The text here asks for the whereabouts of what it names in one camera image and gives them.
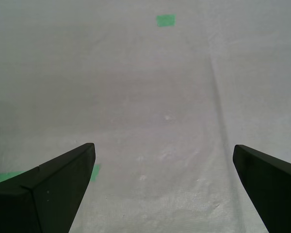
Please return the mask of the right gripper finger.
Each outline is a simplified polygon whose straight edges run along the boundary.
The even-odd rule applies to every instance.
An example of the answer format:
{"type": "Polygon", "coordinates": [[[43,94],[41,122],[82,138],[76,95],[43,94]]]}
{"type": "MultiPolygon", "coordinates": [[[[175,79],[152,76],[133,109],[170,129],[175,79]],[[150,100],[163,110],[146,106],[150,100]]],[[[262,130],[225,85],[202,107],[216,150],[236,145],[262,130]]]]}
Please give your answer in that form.
{"type": "Polygon", "coordinates": [[[94,143],[85,143],[0,182],[0,233],[69,232],[95,159],[94,143]]]}
{"type": "Polygon", "coordinates": [[[233,164],[270,233],[291,233],[291,163],[236,145],[233,164]]]}

